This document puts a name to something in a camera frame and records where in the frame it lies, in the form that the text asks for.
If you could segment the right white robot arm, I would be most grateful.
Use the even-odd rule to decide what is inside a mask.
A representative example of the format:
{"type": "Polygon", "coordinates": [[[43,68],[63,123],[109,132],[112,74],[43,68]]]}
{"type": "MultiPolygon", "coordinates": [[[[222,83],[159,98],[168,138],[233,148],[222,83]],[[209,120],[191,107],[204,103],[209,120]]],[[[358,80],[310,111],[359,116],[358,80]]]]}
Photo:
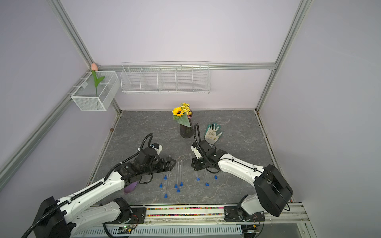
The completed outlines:
{"type": "Polygon", "coordinates": [[[261,212],[279,217],[282,211],[290,210],[288,202],[293,196],[293,190],[276,166],[250,164],[224,150],[217,150],[201,139],[198,124],[194,125],[193,137],[191,150],[195,157],[192,158],[191,166],[195,171],[206,170],[212,173],[216,169],[216,173],[232,174],[255,188],[254,195],[245,195],[236,206],[225,208],[226,221],[249,221],[261,212]]]}

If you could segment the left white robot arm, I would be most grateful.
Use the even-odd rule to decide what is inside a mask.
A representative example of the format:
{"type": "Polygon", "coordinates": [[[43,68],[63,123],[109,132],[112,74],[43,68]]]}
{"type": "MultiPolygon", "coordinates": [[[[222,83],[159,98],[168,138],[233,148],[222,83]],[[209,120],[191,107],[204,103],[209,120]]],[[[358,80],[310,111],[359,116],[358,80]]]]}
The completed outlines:
{"type": "Polygon", "coordinates": [[[71,195],[45,199],[32,225],[23,237],[31,233],[37,238],[71,238],[76,233],[94,226],[105,226],[110,222],[132,223],[135,229],[139,218],[124,198],[95,207],[94,204],[108,195],[123,190],[143,176],[171,171],[176,161],[171,157],[160,157],[162,146],[152,143],[153,134],[148,134],[138,151],[114,165],[99,181],[71,195]]]}

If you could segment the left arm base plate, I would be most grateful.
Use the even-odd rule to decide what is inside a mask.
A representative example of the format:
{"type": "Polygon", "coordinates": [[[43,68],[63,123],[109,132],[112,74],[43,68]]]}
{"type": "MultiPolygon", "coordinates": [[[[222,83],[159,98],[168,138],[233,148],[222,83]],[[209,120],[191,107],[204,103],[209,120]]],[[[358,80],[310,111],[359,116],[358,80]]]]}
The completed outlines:
{"type": "Polygon", "coordinates": [[[120,224],[143,224],[146,218],[146,207],[133,207],[130,209],[124,209],[116,219],[120,224]]]}

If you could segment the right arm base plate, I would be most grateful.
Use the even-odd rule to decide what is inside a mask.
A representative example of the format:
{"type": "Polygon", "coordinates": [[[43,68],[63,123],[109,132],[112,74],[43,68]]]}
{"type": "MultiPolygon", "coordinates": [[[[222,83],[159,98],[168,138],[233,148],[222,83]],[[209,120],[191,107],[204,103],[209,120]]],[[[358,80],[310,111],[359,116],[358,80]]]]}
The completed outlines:
{"type": "Polygon", "coordinates": [[[265,214],[264,212],[257,212],[253,215],[249,215],[238,206],[225,206],[224,220],[226,222],[263,222],[265,220],[265,214]]]}

